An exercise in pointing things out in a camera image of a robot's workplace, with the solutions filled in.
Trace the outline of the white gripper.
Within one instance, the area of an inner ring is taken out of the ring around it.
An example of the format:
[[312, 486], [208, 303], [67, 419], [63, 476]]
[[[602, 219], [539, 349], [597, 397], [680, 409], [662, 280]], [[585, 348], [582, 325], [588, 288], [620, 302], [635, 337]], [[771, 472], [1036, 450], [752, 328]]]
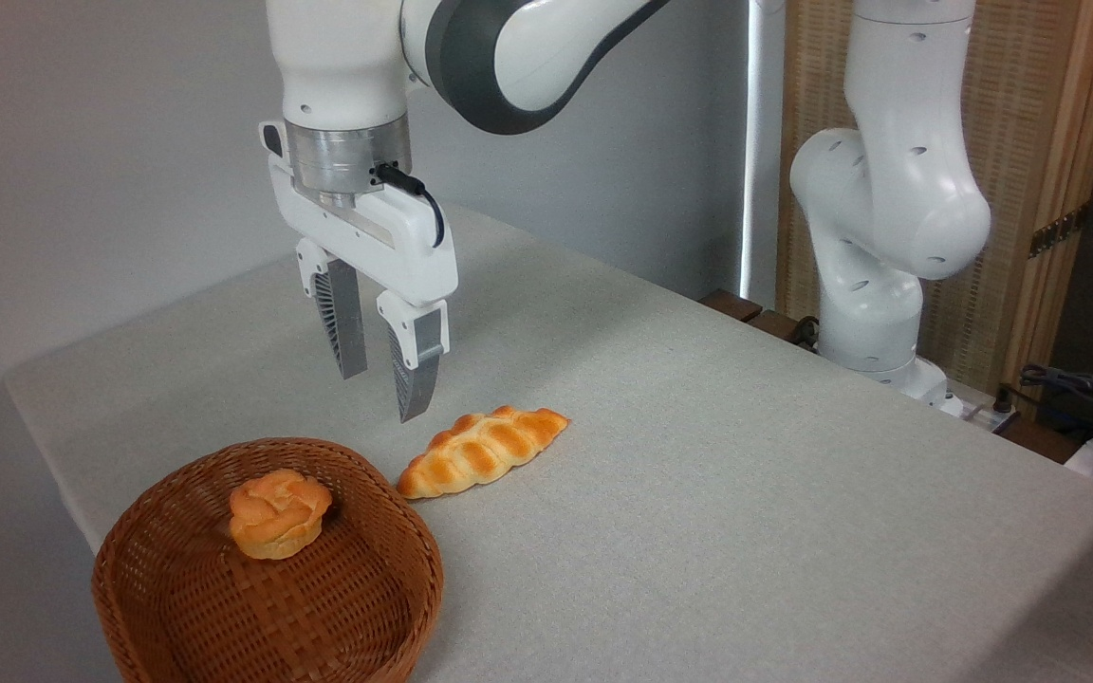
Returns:
[[410, 137], [406, 120], [342, 131], [260, 123], [279, 213], [304, 237], [296, 247], [301, 282], [343, 379], [367, 369], [357, 271], [389, 288], [377, 304], [402, 423], [428, 410], [440, 358], [451, 349], [443, 299], [458, 286], [451, 229], [439, 208], [393, 182], [411, 173]]

